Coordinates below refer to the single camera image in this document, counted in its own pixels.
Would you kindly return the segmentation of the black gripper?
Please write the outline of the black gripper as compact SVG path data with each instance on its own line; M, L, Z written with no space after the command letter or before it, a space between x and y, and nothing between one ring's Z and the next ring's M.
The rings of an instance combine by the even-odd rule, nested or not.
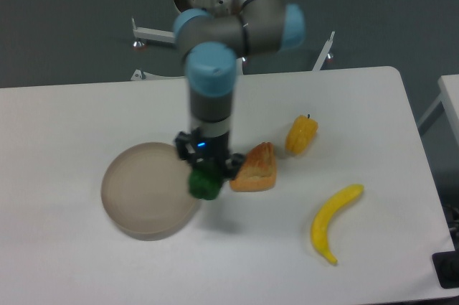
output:
M240 153L230 154L229 131L215 137L204 136L199 128L191 133L180 131L174 139L177 156L188 165L199 162L212 162L220 169L225 179L234 179L243 164L246 156Z

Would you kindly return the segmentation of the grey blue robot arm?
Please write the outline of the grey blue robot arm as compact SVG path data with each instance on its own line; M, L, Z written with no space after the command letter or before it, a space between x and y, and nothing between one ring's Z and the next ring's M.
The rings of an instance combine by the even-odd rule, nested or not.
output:
M229 149L237 60L302 44L301 8L283 0L191 0L173 25L174 44L189 86L190 130L175 138L194 172L236 177L241 154Z

